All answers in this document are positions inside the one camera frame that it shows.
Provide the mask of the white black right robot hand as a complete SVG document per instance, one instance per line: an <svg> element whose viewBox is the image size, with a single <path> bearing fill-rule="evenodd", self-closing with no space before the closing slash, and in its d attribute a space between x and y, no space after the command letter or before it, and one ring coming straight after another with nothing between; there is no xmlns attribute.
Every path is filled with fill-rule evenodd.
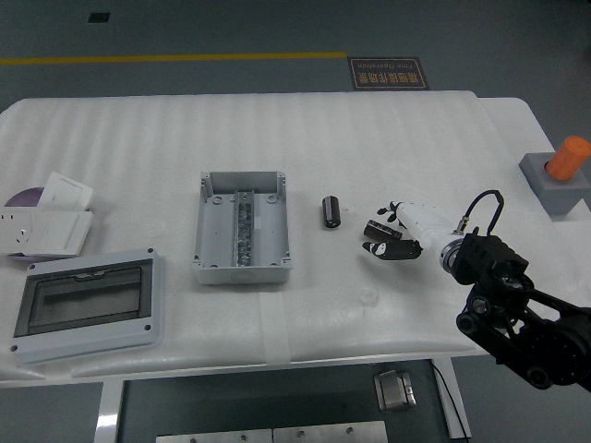
<svg viewBox="0 0 591 443"><path fill-rule="evenodd" d="M381 260L409 260L418 258L422 252L430 253L444 268L452 263L463 237L454 233L453 224L433 208L414 203L393 203L377 211L389 213L388 222L399 222L409 238L393 228L377 221L369 221L364 235L372 242L362 247Z"/></svg>

